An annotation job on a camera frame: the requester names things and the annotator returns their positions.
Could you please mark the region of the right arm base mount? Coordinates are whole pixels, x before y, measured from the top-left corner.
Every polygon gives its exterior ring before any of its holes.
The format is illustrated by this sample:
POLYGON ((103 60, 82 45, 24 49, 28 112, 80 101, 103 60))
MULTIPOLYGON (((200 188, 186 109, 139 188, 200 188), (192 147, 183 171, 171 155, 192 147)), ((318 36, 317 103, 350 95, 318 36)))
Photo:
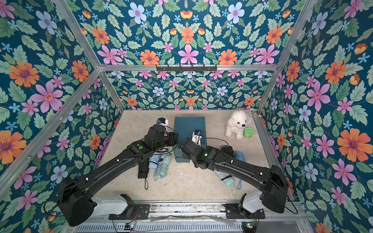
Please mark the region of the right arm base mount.
POLYGON ((244 209, 243 201, 246 197, 246 194, 243 194, 239 203, 227 203, 224 204, 225 213, 227 219, 264 219, 265 214, 264 210, 260 209, 254 213, 249 212, 248 210, 244 209))

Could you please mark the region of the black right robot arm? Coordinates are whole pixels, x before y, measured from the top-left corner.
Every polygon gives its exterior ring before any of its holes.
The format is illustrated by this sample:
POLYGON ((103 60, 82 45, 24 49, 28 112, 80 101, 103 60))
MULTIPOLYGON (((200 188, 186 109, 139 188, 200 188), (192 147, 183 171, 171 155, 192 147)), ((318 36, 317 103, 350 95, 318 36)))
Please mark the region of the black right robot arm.
POLYGON ((241 200, 241 208, 254 213, 267 208, 276 213, 284 213, 289 184, 280 167, 260 167, 246 163, 222 150, 195 144, 190 138, 184 139, 178 146, 180 151, 193 161, 197 168, 227 173, 257 189, 245 194, 241 200))

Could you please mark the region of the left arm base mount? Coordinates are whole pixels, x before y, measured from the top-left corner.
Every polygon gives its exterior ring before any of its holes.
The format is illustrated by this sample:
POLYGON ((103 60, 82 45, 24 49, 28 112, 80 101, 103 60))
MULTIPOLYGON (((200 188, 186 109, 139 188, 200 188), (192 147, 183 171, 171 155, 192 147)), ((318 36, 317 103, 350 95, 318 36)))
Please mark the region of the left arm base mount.
POLYGON ((110 214, 110 220, 144 220, 148 218, 150 212, 149 204, 135 204, 134 201, 127 195, 120 195, 127 203, 126 208, 119 214, 110 214))

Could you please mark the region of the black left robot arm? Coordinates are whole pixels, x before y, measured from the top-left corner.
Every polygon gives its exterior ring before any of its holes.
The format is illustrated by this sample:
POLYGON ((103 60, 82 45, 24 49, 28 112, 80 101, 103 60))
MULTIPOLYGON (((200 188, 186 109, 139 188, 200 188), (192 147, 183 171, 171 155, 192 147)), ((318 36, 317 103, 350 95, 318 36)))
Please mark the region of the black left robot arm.
POLYGON ((125 171, 143 163, 153 154, 178 142, 178 134, 160 124, 152 126, 143 139, 134 141, 118 156, 79 178, 67 177, 58 186, 57 205, 71 227, 85 222, 99 208, 94 195, 125 171))

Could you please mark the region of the teal drawer cabinet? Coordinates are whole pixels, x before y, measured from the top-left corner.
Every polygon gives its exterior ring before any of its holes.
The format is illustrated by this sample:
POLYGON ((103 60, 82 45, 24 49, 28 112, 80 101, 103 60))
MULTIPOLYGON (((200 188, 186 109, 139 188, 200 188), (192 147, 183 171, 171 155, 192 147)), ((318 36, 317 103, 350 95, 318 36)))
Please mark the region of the teal drawer cabinet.
POLYGON ((206 123, 205 117, 203 116, 179 116, 175 118, 174 130, 179 136, 180 144, 184 139, 190 138, 193 139, 196 132, 200 137, 198 142, 199 146, 206 147, 207 145, 207 132, 206 132, 206 123))

